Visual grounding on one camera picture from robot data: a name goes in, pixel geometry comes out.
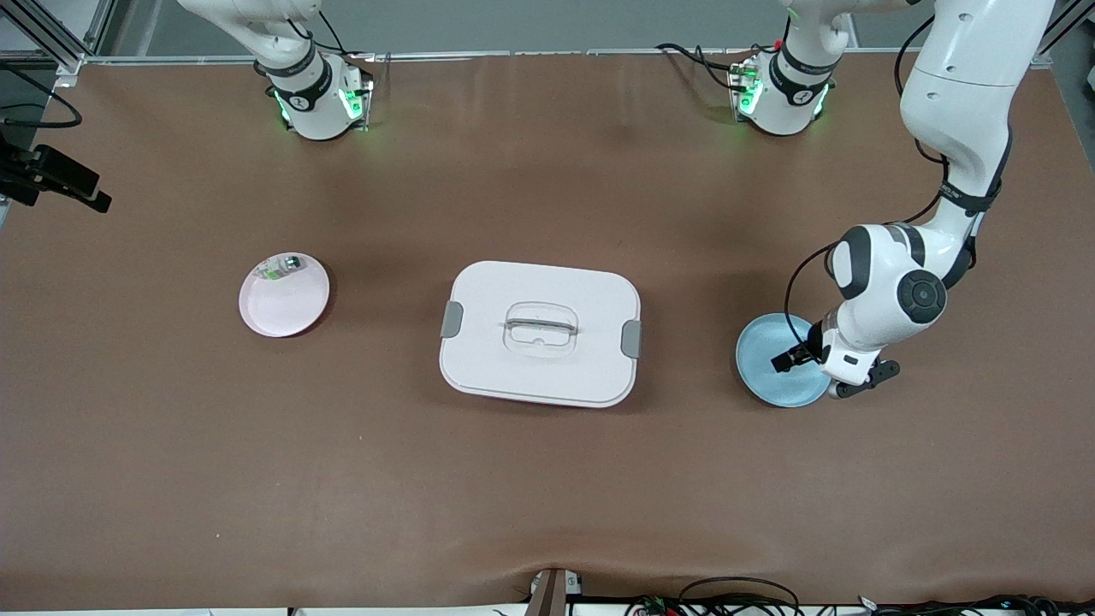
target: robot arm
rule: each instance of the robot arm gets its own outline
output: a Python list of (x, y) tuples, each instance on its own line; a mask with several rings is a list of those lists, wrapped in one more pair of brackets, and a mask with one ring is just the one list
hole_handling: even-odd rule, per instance
[(844, 233), (829, 255), (844, 301), (811, 328), (805, 348), (773, 360), (776, 370), (816, 358), (838, 396), (855, 394), (877, 376), (872, 370), (883, 349), (940, 318), (1000, 189), (1012, 97), (1052, 7), (1052, 0), (936, 2), (901, 117), (949, 162), (938, 208), (922, 225), (861, 224)]
[(287, 125), (308, 139), (332, 139), (365, 123), (370, 79), (321, 53), (289, 24), (320, 12), (320, 0), (178, 0), (247, 48), (274, 84)]
[(735, 84), (738, 115), (773, 135), (793, 135), (821, 111), (829, 78), (848, 48), (849, 13), (907, 9), (921, 0), (779, 0), (787, 10), (787, 32), (774, 51), (744, 62)]

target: black cable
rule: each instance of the black cable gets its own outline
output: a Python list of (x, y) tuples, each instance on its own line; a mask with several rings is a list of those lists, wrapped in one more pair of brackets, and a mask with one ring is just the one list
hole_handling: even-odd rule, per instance
[[(949, 177), (950, 177), (950, 162), (944, 156), (943, 158), (943, 181), (940, 182), (940, 183), (942, 184), (943, 182), (946, 182), (947, 178), (949, 178)], [(924, 209), (921, 209), (920, 211), (918, 211), (918, 212), (913, 213), (912, 216), (906, 218), (904, 220), (902, 220), (902, 222), (909, 223), (909, 222), (913, 222), (915, 220), (919, 220), (922, 216), (924, 216), (925, 213), (927, 213), (929, 211), (931, 211), (932, 208), (935, 207), (935, 204), (937, 204), (937, 202), (940, 202), (940, 193), (938, 191), (935, 193), (935, 196), (932, 197), (932, 200), (927, 201), (927, 205), (924, 206)]]
[(297, 33), (297, 36), (300, 36), (304, 40), (311, 40), (312, 43), (315, 44), (316, 47), (321, 49), (326, 49), (328, 51), (338, 51), (339, 56), (346, 55), (345, 51), (339, 47), (335, 47), (334, 45), (326, 45), (316, 40), (315, 35), (312, 34), (312, 31), (306, 28), (304, 32), (301, 32), (300, 26), (298, 26), (296, 22), (293, 22), (292, 20), (286, 20), (286, 21), (289, 22), (289, 25), (292, 26), (292, 31)]
[(734, 91), (734, 92), (745, 92), (746, 91), (746, 89), (744, 86), (741, 86), (741, 85), (734, 85), (733, 83), (728, 83), (728, 82), (723, 81), (722, 79), (719, 79), (718, 75), (715, 74), (715, 70), (714, 70), (714, 68), (712, 68), (711, 62), (707, 61), (707, 57), (703, 55), (703, 48), (700, 47), (699, 45), (695, 46), (695, 53), (696, 53), (698, 56), (700, 56), (700, 61), (703, 62), (703, 67), (707, 69), (707, 74), (710, 74), (711, 78), (715, 80), (715, 83), (718, 83), (723, 88), (726, 88), (727, 90), (730, 90), (730, 91)]
[(643, 605), (644, 598), (645, 597), (639, 596), (632, 601), (627, 608), (623, 611), (623, 616), (631, 616), (631, 611), (639, 605)]
[[(786, 45), (787, 36), (789, 35), (791, 35), (791, 13), (787, 13), (787, 22), (783, 24), (783, 38), (779, 40), (780, 47)], [(758, 45), (756, 43), (750, 45), (749, 48), (753, 50), (768, 51), (769, 54), (774, 54), (775, 51), (780, 50), (780, 48), (776, 47), (775, 45)]]
[(798, 336), (798, 330), (796, 330), (795, 325), (791, 323), (791, 289), (795, 288), (795, 278), (798, 277), (798, 272), (802, 271), (804, 267), (809, 265), (810, 260), (814, 260), (822, 253), (829, 252), (830, 249), (835, 247), (838, 243), (840, 242), (832, 242), (829, 245), (826, 245), (825, 247), (819, 247), (818, 249), (814, 251), (814, 254), (810, 254), (805, 259), (803, 259), (803, 261), (798, 264), (798, 267), (795, 267), (795, 272), (791, 274), (791, 279), (787, 280), (787, 292), (784, 293), (783, 295), (783, 318), (786, 319), (787, 322), (787, 329), (789, 329), (791, 334), (794, 335), (795, 341), (798, 342), (798, 345), (803, 348), (804, 351), (806, 351), (806, 355), (808, 355), (810, 359), (817, 362), (818, 364), (821, 363), (821, 360), (818, 359), (818, 357), (815, 356), (814, 352), (809, 350), (809, 347), (805, 342), (803, 342), (803, 337)]
[(969, 616), (981, 615), (981, 609), (1010, 609), (1025, 616), (1061, 616), (1088, 614), (1095, 611), (1095, 600), (1086, 603), (1057, 602), (1045, 596), (995, 595), (971, 603), (926, 602), (914, 605), (877, 605), (871, 616)]
[(327, 31), (331, 33), (331, 36), (335, 38), (335, 45), (338, 45), (338, 50), (341, 50), (345, 56), (346, 47), (342, 44), (342, 38), (338, 37), (338, 33), (335, 32), (334, 26), (331, 25), (330, 21), (327, 21), (327, 16), (323, 14), (323, 11), (320, 11), (320, 19), (323, 20), (323, 24), (327, 26)]
[[(909, 35), (909, 38), (904, 40), (904, 44), (901, 45), (901, 48), (897, 53), (897, 58), (894, 60), (894, 88), (897, 89), (898, 96), (904, 95), (904, 83), (901, 83), (901, 62), (904, 60), (904, 55), (909, 51), (909, 46), (912, 45), (912, 42), (915, 40), (917, 37), (920, 36), (920, 33), (924, 32), (927, 26), (932, 25), (933, 22), (935, 22), (935, 15), (927, 18), (927, 21), (920, 24), (917, 30), (912, 31), (912, 34)], [(942, 155), (940, 158), (935, 158), (924, 151), (924, 146), (921, 144), (920, 139), (913, 139), (913, 141), (917, 143), (917, 151), (920, 152), (920, 155), (936, 164), (943, 164)]]
[(1072, 32), (1072, 28), (1076, 27), (1076, 24), (1080, 23), (1081, 21), (1083, 21), (1083, 19), (1087, 16), (1087, 13), (1092, 12), (1092, 9), (1095, 9), (1095, 2), (1093, 2), (1091, 7), (1087, 7), (1086, 10), (1080, 11), (1080, 14), (1076, 15), (1076, 18), (1074, 20), (1072, 20), (1069, 23), (1069, 25), (1067, 25), (1061, 32), (1058, 32), (1057, 36), (1054, 36), (1053, 39), (1050, 40), (1048, 45), (1046, 45), (1045, 47), (1041, 48), (1040, 51), (1038, 51), (1038, 55), (1040, 56), (1041, 54), (1045, 54), (1053, 45), (1057, 45), (1057, 42), (1060, 40), (1061, 37), (1064, 36), (1065, 34), (1068, 34), (1069, 32)]
[[(820, 254), (821, 252), (823, 252), (823, 249), (818, 251), (817, 253), (815, 253), (811, 256), (811, 258), (816, 257), (817, 254)], [(695, 582), (692, 582), (691, 584), (688, 584), (683, 589), (681, 589), (681, 592), (679, 592), (677, 594), (677, 603), (682, 603), (684, 601), (684, 595), (688, 594), (688, 592), (690, 590), (692, 590), (692, 589), (696, 589), (696, 588), (700, 588), (700, 586), (703, 586), (703, 585), (707, 585), (707, 584), (717, 584), (717, 583), (725, 583), (725, 582), (761, 584), (761, 585), (764, 585), (764, 586), (770, 586), (770, 588), (773, 588), (773, 589), (779, 589), (779, 590), (783, 591), (784, 593), (786, 593), (787, 596), (791, 597), (791, 600), (792, 600), (793, 603), (787, 603), (787, 602), (782, 601), (782, 600), (766, 597), (764, 595), (759, 595), (759, 594), (754, 594), (754, 593), (727, 593), (727, 594), (721, 594), (721, 595), (716, 595), (714, 597), (710, 597), (708, 601), (711, 601), (711, 600), (723, 601), (723, 600), (729, 600), (729, 598), (733, 598), (733, 597), (737, 597), (738, 600), (742, 600), (742, 601), (747, 601), (748, 603), (752, 603), (753, 604), (753, 605), (751, 605), (752, 607), (761, 607), (762, 605), (792, 607), (792, 608), (794, 608), (796, 616), (803, 616), (803, 611), (802, 611), (802, 607), (800, 607), (800, 604), (799, 604), (799, 601), (798, 601), (798, 595), (795, 594), (795, 591), (788, 589), (787, 586), (784, 586), (783, 584), (781, 584), (779, 582), (773, 582), (771, 580), (764, 580), (764, 579), (761, 579), (761, 578), (750, 578), (750, 577), (746, 577), (746, 576), (719, 576), (719, 577), (715, 577), (715, 578), (705, 578), (703, 580), (696, 580)], [(735, 603), (733, 601), (723, 601), (723, 603), (722, 603), (722, 605), (727, 605), (727, 604), (735, 604)]]
[(346, 48), (343, 47), (342, 39), (338, 38), (338, 34), (335, 32), (335, 28), (331, 26), (331, 22), (327, 21), (327, 18), (323, 15), (322, 11), (320, 12), (320, 18), (323, 19), (323, 23), (326, 24), (327, 30), (330, 30), (331, 34), (335, 37), (335, 42), (338, 44), (337, 47), (335, 47), (334, 45), (326, 45), (324, 43), (315, 40), (315, 35), (312, 34), (310, 30), (306, 28), (304, 32), (301, 32), (300, 26), (297, 25), (296, 22), (293, 22), (292, 20), (286, 20), (286, 21), (289, 22), (289, 25), (292, 26), (292, 31), (297, 33), (297, 36), (300, 36), (304, 40), (311, 40), (320, 49), (326, 49), (328, 51), (337, 51), (339, 56), (354, 56), (357, 54), (365, 54), (365, 51), (347, 51)]
[(80, 112), (77, 111), (77, 108), (72, 106), (71, 103), (62, 98), (61, 95), (55, 92), (51, 88), (46, 88), (45, 85), (31, 79), (28, 74), (26, 74), (22, 70), (15, 68), (13, 65), (4, 60), (0, 60), (0, 69), (7, 70), (12, 74), (14, 74), (15, 77), (22, 79), (23, 81), (30, 83), (37, 90), (47, 94), (50, 98), (54, 98), (58, 103), (68, 107), (69, 112), (72, 113), (72, 119), (67, 119), (65, 121), (27, 121), (23, 119), (11, 119), (9, 117), (5, 117), (3, 118), (3, 123), (7, 126), (20, 126), (23, 128), (72, 128), (73, 126), (80, 126), (80, 124), (83, 123), (83, 116), (80, 115)]
[(0, 106), (0, 111), (18, 109), (23, 107), (37, 107), (39, 109), (44, 109), (46, 108), (46, 105), (42, 103), (16, 103), (14, 105), (2, 105)]
[[(657, 47), (655, 47), (655, 49), (661, 49), (662, 51), (666, 50), (666, 49), (672, 49), (675, 51), (678, 51), (679, 54), (681, 54), (682, 56), (684, 56), (685, 58), (692, 60), (693, 62), (695, 62), (698, 65), (704, 63), (704, 61), (701, 60), (699, 57), (693, 56), (692, 51), (689, 51), (688, 49), (685, 49), (684, 47), (681, 47), (680, 45), (678, 45), (676, 43), (662, 43), (661, 45), (658, 45)], [(711, 60), (707, 60), (706, 63), (710, 65), (712, 68), (717, 69), (717, 70), (730, 70), (730, 66), (729, 65), (721, 65), (718, 62), (713, 62)]]
[(927, 26), (932, 25), (934, 21), (935, 15), (927, 18), (927, 21), (920, 24), (920, 27), (917, 30), (912, 31), (912, 34), (909, 35), (909, 38), (906, 39), (904, 44), (901, 45), (901, 48), (897, 53), (897, 59), (894, 60), (894, 85), (897, 88), (898, 96), (904, 94), (904, 84), (901, 83), (901, 60), (904, 59), (904, 54), (909, 50), (909, 46), (912, 45), (912, 42), (920, 36), (921, 32), (927, 30)]

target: metal frame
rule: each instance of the metal frame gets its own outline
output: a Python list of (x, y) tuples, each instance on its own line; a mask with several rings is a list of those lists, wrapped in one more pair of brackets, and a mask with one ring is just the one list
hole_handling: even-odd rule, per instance
[(83, 59), (92, 55), (83, 40), (69, 32), (37, 0), (0, 0), (0, 12), (70, 74), (80, 70)]
[[(706, 54), (740, 54), (749, 51), (748, 47), (711, 47)], [(846, 54), (895, 54), (898, 47), (849, 47)], [(919, 51), (920, 47), (910, 47), (909, 51)], [(457, 61), (482, 58), (486, 56), (655, 56), (676, 54), (653, 47), (642, 48), (603, 48), (570, 51), (425, 51), (408, 54), (351, 54), (353, 59), (365, 62), (436, 62)], [(254, 56), (93, 56), (84, 59), (84, 63), (97, 66), (217, 66), (217, 65), (252, 65)]]
[(83, 35), (84, 45), (92, 53), (97, 54), (102, 48), (103, 33), (106, 32), (106, 25), (114, 16), (114, 9), (117, 5), (117, 0), (100, 0), (99, 8), (95, 9), (95, 16), (91, 18), (88, 32)]

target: brown tabletop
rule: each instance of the brown tabletop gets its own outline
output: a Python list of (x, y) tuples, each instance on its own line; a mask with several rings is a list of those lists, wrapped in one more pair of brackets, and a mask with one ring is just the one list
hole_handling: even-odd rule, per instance
[[(103, 216), (57, 196), (0, 239), (0, 607), (512, 601), (752, 574), (804, 601), (1095, 593), (1095, 182), (1049, 72), (1015, 100), (980, 261), (901, 376), (779, 410), (731, 370), (794, 266), (938, 183), (889, 55), (853, 55), (789, 138), (702, 68), (517, 57), (378, 71), (373, 123), (284, 131), (250, 67), (89, 67)], [(310, 334), (237, 293), (268, 254), (336, 281)], [(480, 259), (616, 271), (643, 300), (631, 397), (568, 410), (452, 391), (439, 326)], [(840, 295), (814, 265), (794, 312)]]

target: box lid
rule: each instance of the box lid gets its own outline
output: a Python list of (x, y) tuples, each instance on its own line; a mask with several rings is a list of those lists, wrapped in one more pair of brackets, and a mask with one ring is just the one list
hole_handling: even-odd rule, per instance
[(440, 368), (468, 394), (603, 408), (635, 381), (639, 299), (623, 276), (481, 260), (457, 276)]

